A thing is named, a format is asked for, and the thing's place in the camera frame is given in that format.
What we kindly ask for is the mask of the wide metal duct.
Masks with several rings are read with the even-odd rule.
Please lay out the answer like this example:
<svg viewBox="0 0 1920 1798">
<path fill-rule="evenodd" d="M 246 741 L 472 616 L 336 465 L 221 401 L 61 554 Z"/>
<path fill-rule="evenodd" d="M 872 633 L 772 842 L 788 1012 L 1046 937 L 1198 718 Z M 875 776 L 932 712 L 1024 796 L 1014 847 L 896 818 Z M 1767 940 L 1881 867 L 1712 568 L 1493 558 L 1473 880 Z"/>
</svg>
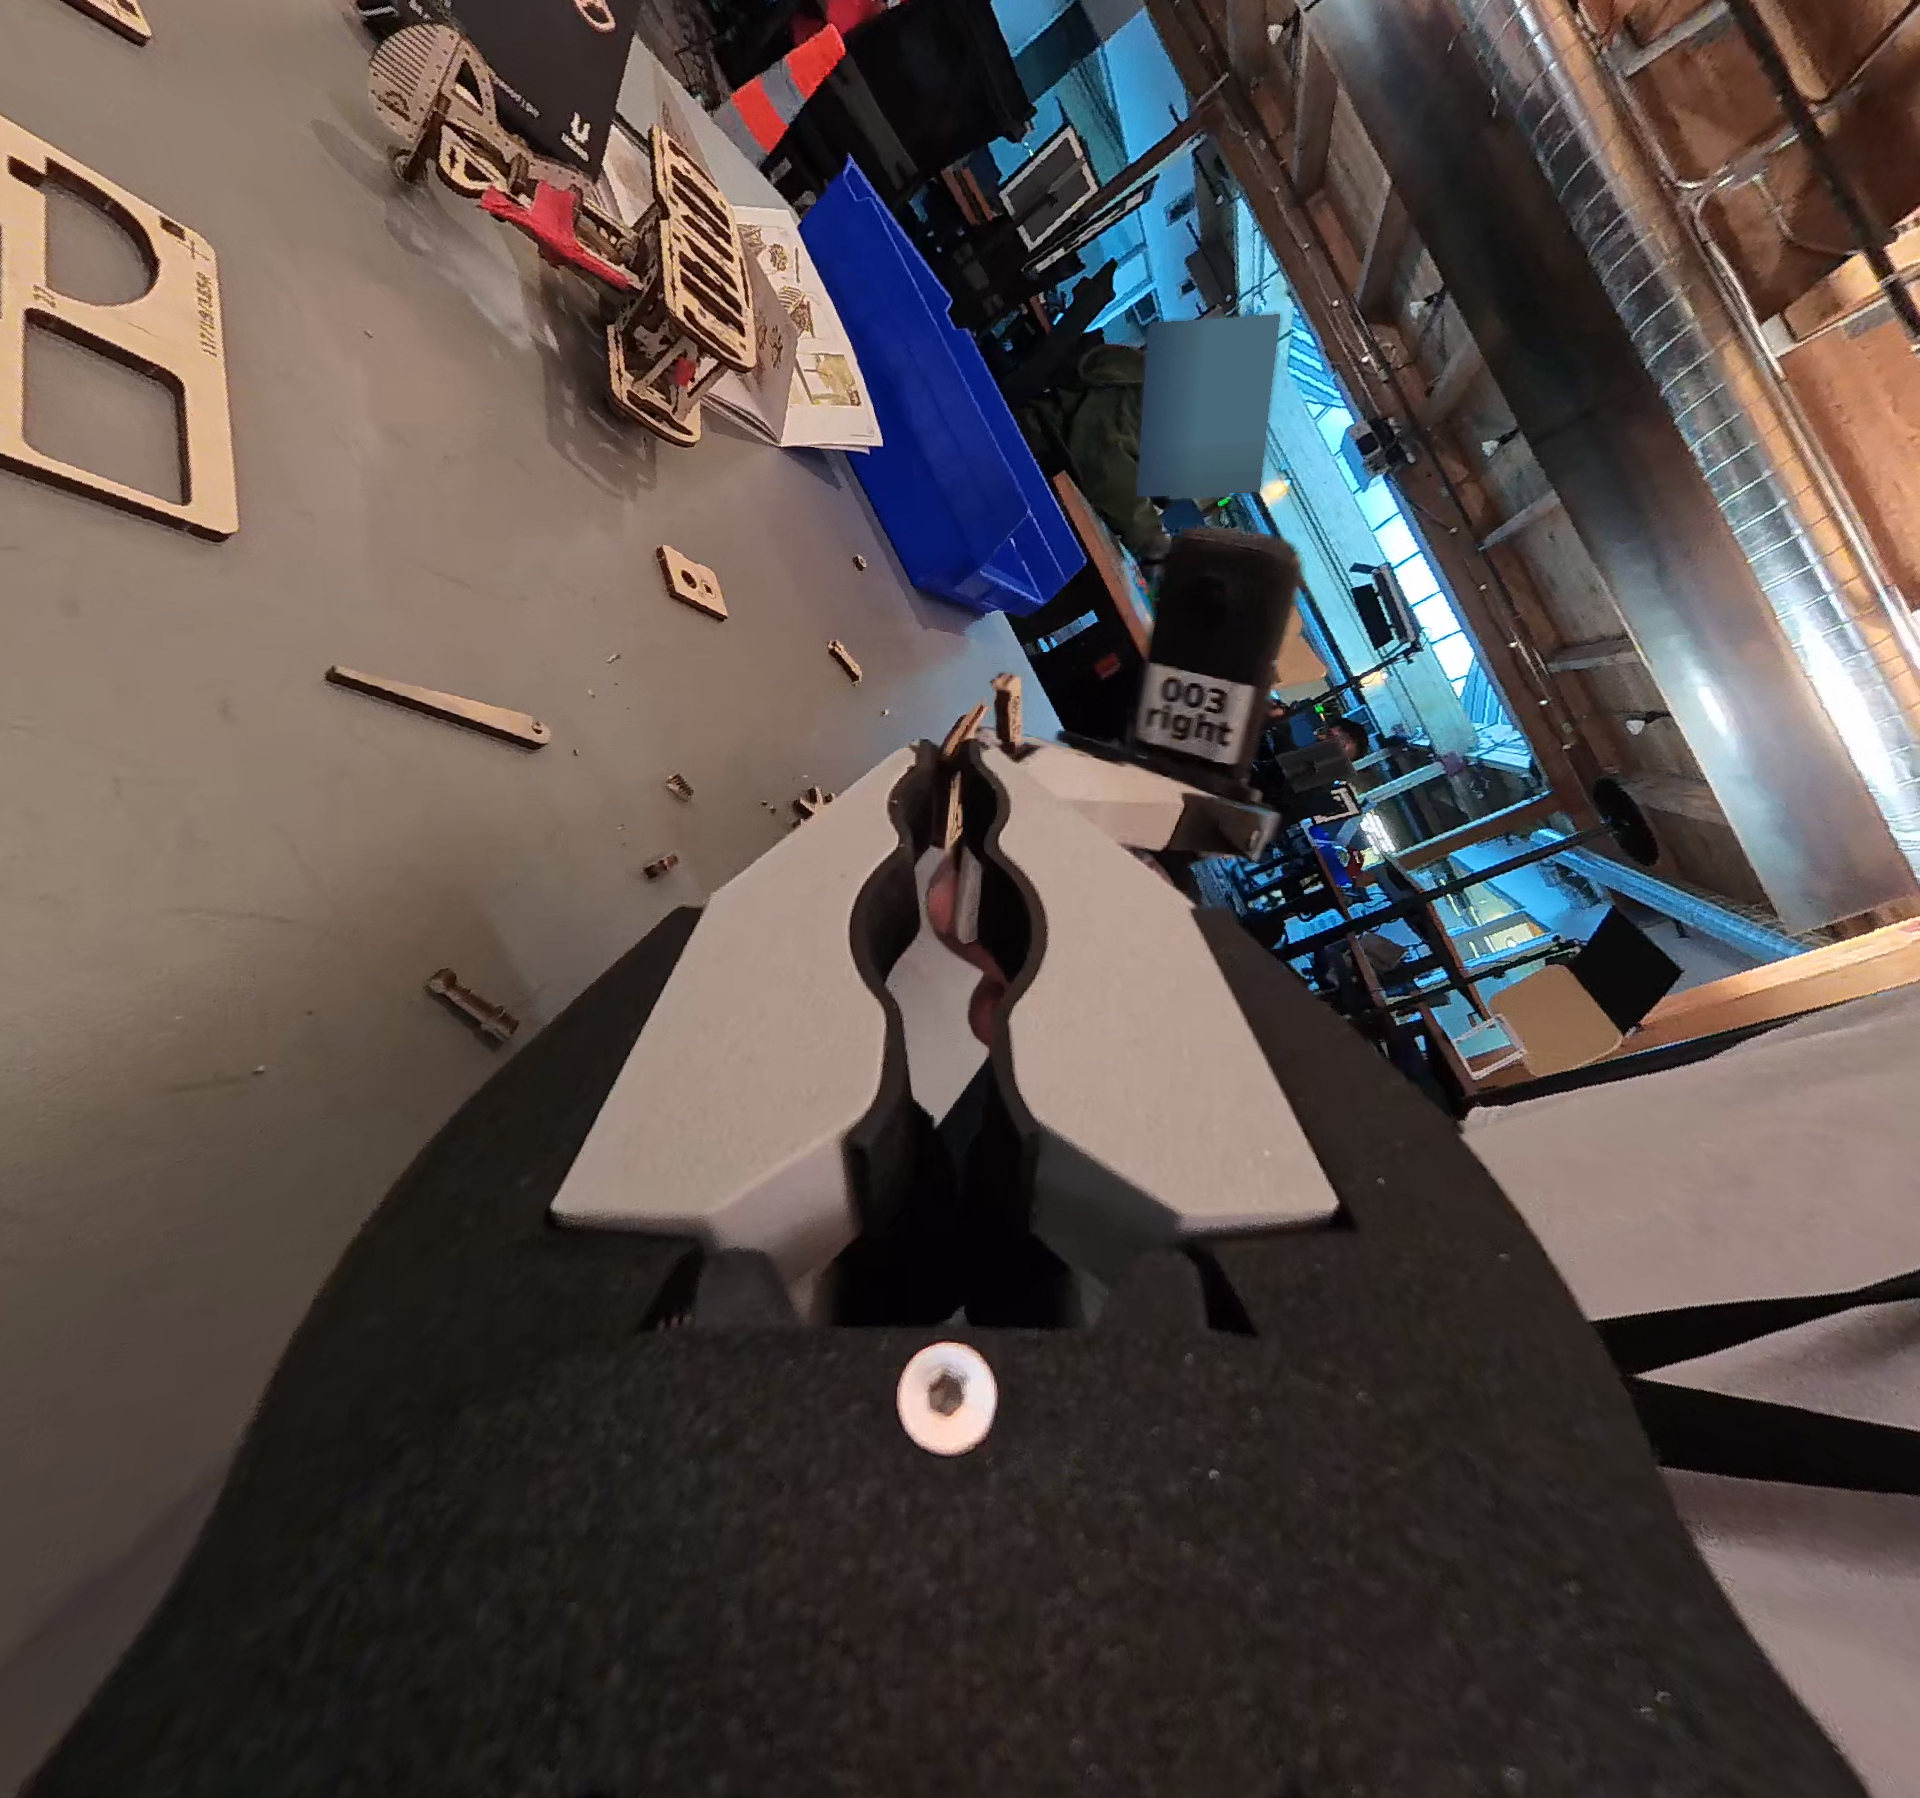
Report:
<svg viewBox="0 0 1920 1798">
<path fill-rule="evenodd" d="M 1294 0 L 1766 897 L 1915 897 L 1915 741 L 1836 728 L 1450 0 Z"/>
</svg>

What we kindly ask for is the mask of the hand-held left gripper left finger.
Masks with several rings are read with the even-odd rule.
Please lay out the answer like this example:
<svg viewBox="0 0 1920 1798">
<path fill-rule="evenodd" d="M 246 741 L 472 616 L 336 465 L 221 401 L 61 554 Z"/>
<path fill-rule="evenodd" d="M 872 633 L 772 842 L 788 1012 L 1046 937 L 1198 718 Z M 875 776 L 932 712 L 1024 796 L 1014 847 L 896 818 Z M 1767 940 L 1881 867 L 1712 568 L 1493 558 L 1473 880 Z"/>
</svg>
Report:
<svg viewBox="0 0 1920 1798">
<path fill-rule="evenodd" d="M 694 917 L 557 1195 L 568 1233 L 747 1256 L 819 1327 L 884 1321 L 884 1243 L 946 1162 L 891 973 L 941 762 L 887 754 Z"/>
</svg>

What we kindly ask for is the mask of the wooden ceiling beam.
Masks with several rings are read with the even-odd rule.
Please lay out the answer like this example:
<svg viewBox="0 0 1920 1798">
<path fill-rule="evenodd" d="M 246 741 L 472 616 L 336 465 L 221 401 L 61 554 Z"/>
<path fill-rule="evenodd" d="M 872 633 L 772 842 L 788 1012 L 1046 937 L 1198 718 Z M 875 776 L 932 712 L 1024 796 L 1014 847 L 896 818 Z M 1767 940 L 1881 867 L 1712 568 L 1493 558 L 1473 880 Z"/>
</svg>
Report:
<svg viewBox="0 0 1920 1798">
<path fill-rule="evenodd" d="M 1917 918 L 1672 991 L 1620 1044 L 1616 1057 L 1767 1026 L 1917 981 Z"/>
</svg>

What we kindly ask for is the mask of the long wooden stick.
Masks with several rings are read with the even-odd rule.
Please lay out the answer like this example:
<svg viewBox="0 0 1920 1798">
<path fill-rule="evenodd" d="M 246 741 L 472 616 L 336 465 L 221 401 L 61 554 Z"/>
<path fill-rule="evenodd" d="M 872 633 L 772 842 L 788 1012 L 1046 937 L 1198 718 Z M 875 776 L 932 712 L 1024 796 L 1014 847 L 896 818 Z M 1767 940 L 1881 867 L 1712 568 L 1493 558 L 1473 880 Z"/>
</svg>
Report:
<svg viewBox="0 0 1920 1798">
<path fill-rule="evenodd" d="M 472 730 L 494 741 L 509 744 L 514 751 L 540 752 L 551 741 L 551 730 L 540 719 L 523 710 L 486 704 L 461 695 L 414 682 L 376 678 L 343 666 L 330 666 L 323 672 L 323 682 L 435 724 Z"/>
</svg>

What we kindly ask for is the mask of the blue plastic bin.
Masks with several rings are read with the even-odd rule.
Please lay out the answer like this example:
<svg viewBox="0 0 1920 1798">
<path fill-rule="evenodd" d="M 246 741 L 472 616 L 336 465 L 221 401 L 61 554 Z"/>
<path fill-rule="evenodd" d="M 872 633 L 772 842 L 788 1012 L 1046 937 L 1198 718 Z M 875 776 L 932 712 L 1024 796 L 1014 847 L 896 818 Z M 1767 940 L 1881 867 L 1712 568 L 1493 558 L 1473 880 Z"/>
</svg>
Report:
<svg viewBox="0 0 1920 1798">
<path fill-rule="evenodd" d="M 851 161 L 799 237 L 877 413 L 853 471 L 908 581 L 981 616 L 1040 609 L 1086 554 L 925 256 Z"/>
</svg>

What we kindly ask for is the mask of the cream and black panel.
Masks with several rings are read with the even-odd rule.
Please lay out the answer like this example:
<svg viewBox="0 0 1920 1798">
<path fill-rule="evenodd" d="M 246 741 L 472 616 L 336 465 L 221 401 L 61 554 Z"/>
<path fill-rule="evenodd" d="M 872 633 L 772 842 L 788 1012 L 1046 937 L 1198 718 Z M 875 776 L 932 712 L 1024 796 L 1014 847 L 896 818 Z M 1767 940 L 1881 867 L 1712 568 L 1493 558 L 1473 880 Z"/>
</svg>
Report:
<svg viewBox="0 0 1920 1798">
<path fill-rule="evenodd" d="M 1488 1010 L 1545 1079 L 1609 1057 L 1679 979 L 1680 964 L 1614 908 L 1570 959 L 1501 987 Z"/>
</svg>

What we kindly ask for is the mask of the small wooden peg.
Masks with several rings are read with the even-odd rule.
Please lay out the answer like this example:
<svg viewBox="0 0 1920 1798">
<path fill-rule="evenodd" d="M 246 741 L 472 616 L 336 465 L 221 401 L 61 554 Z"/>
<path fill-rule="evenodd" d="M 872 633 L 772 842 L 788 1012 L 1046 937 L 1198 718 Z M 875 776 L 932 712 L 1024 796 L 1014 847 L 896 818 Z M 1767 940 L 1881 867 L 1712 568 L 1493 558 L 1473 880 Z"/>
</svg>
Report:
<svg viewBox="0 0 1920 1798">
<path fill-rule="evenodd" d="M 512 1044 L 519 1034 L 519 1020 L 507 1005 L 481 997 L 451 969 L 430 974 L 422 989 L 494 1047 Z"/>
</svg>

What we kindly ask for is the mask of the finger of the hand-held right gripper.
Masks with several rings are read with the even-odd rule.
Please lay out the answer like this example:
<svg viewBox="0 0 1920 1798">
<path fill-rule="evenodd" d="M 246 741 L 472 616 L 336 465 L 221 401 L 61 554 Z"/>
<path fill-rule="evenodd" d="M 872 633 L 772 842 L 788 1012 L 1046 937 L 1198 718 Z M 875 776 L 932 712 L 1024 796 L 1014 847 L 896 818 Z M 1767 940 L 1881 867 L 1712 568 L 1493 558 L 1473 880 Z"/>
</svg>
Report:
<svg viewBox="0 0 1920 1798">
<path fill-rule="evenodd" d="M 1075 747 L 1024 747 L 1011 765 L 1123 850 L 1192 850 L 1189 787 L 1178 780 Z"/>
</svg>

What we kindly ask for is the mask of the person's white shirt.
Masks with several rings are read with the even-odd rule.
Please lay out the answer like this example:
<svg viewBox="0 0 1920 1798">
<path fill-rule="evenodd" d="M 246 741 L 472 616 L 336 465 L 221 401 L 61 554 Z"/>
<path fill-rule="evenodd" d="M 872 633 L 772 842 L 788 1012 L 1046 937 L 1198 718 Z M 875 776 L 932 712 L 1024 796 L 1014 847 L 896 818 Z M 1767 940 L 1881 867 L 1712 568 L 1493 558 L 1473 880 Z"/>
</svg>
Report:
<svg viewBox="0 0 1920 1798">
<path fill-rule="evenodd" d="M 1917 1261 L 1915 987 L 1668 1071 L 1476 1109 L 1462 1134 L 1594 1320 L 1882 1283 Z M 1915 1794 L 1915 1499 L 1666 1483 L 1861 1786 Z"/>
</svg>

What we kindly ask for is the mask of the wooden biplane model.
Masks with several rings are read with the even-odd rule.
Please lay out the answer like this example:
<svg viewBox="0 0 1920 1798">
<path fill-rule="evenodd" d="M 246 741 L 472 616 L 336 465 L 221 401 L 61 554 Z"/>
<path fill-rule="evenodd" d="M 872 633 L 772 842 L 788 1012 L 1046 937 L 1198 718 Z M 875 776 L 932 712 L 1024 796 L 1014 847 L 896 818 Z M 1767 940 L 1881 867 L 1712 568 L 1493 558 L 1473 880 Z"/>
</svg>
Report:
<svg viewBox="0 0 1920 1798">
<path fill-rule="evenodd" d="M 516 142 L 497 111 L 503 89 L 454 27 L 403 27 L 371 51 L 369 100 L 396 176 L 439 178 L 581 287 L 613 411 L 694 447 L 709 392 L 755 369 L 757 322 L 736 215 L 669 85 L 644 133 L 613 123 L 594 176 Z"/>
</svg>

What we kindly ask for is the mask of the instruction booklet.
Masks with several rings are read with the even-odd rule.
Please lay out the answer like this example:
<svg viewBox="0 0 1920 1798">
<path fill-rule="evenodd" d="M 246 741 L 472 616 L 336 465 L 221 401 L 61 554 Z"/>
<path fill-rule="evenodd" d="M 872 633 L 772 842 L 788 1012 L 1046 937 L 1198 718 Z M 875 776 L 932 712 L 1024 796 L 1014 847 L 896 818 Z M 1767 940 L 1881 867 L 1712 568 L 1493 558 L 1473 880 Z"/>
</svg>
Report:
<svg viewBox="0 0 1920 1798">
<path fill-rule="evenodd" d="M 877 449 L 872 392 L 799 222 L 772 206 L 739 206 L 734 221 L 754 311 L 754 361 L 727 369 L 702 409 L 780 449 Z"/>
</svg>

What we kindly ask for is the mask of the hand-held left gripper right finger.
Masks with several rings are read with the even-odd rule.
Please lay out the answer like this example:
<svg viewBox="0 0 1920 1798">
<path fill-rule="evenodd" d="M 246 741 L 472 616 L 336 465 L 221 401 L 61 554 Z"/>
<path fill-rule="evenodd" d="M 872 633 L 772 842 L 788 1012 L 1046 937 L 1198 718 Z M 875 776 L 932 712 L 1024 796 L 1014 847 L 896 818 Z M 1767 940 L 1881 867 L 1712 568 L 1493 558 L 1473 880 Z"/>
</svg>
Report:
<svg viewBox="0 0 1920 1798">
<path fill-rule="evenodd" d="M 1340 1200 L 1196 908 L 1019 758 L 955 758 L 955 951 L 985 1096 L 961 1310 L 1072 1329 L 1139 1261 L 1326 1235 Z"/>
</svg>

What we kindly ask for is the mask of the black round lamp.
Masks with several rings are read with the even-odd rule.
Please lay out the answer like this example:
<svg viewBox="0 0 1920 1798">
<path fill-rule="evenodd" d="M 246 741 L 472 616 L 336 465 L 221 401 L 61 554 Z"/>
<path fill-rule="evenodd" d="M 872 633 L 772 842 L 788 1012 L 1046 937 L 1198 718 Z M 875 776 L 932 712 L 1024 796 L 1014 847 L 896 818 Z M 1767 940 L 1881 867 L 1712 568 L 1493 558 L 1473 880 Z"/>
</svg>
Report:
<svg viewBox="0 0 1920 1798">
<path fill-rule="evenodd" d="M 1644 808 L 1618 778 L 1595 778 L 1588 789 L 1600 831 L 1634 869 L 1652 871 L 1660 863 L 1660 844 Z"/>
</svg>

